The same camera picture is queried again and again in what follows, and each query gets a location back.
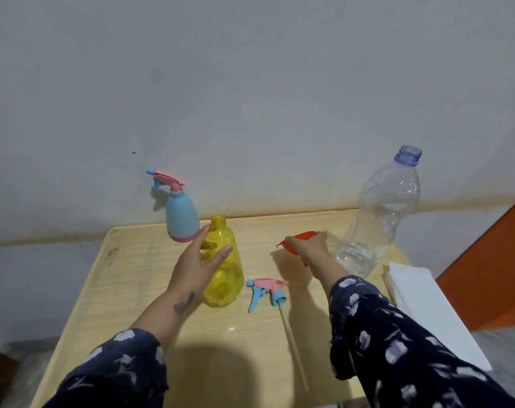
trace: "red object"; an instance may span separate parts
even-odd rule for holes
[[[309,240],[315,234],[316,234],[315,231],[303,232],[303,233],[299,233],[298,235],[295,235],[294,238],[301,239],[301,240]],[[289,253],[297,255],[297,251],[295,250],[295,248],[292,245],[290,245],[288,242],[286,242],[285,240],[283,240],[278,245],[276,245],[276,247],[279,247],[280,245],[282,245],[282,247],[285,250],[287,250]]]

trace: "yellow plastic bottle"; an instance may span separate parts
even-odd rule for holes
[[[214,272],[205,289],[204,296],[209,306],[226,306],[233,302],[244,286],[241,258],[233,231],[225,224],[225,216],[213,216],[205,238],[203,260],[208,261],[224,246],[232,245],[233,251]]]

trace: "sleeve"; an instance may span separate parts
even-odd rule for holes
[[[120,332],[95,348],[61,382],[44,408],[83,405],[161,408],[167,368],[158,340],[142,329]]]
[[[371,283],[347,276],[329,297],[337,379],[359,378],[378,407],[515,407],[484,371],[446,348]]]

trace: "wooden table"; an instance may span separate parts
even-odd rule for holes
[[[363,397],[357,378],[337,381],[329,363],[331,329],[320,283],[301,260],[276,244],[289,234],[327,230],[335,246],[356,211],[228,219],[246,279],[290,280],[289,321],[308,379],[303,388],[278,308],[262,298],[248,314],[250,288],[226,308],[199,306],[167,352],[165,406],[315,407]],[[41,407],[59,382],[96,346],[126,329],[169,282],[186,244],[169,239],[166,226],[117,227],[106,235],[32,407]],[[369,277],[388,295],[383,264],[410,264],[391,246]]]

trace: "spray nozzle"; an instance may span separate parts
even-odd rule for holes
[[[171,193],[179,193],[182,191],[182,186],[189,185],[188,182],[180,179],[179,177],[156,169],[148,169],[146,173],[154,177],[154,190],[157,190],[159,186],[166,184],[171,188]]]

